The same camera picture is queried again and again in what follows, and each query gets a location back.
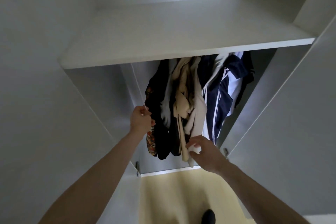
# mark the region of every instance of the wardrobe door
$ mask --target wardrobe door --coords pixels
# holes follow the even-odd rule
[[[336,21],[229,154],[301,215],[336,211]]]

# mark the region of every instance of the left hand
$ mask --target left hand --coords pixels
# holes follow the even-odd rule
[[[131,115],[131,133],[136,133],[143,137],[149,129],[155,125],[155,121],[151,118],[151,112],[148,107],[136,106]]]

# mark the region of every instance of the yellow floor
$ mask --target yellow floor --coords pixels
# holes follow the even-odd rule
[[[140,224],[201,223],[207,209],[217,224],[248,223],[229,185],[203,169],[142,177],[140,192]]]

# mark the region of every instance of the forearm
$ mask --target forearm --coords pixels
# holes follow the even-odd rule
[[[302,216],[243,173],[237,166],[227,162],[219,174],[237,194],[257,224],[308,224]]]
[[[143,135],[128,133],[70,186],[39,223],[96,223]]]

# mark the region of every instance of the closet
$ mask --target closet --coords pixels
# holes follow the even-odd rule
[[[103,9],[59,63],[112,134],[108,126],[127,127],[133,107],[143,105],[160,60],[251,51],[254,81],[217,140],[230,152],[321,33],[305,21],[316,12],[313,1],[183,0]],[[318,20],[327,24],[328,17]],[[136,161],[141,174],[188,167],[181,156],[151,156],[145,139]]]

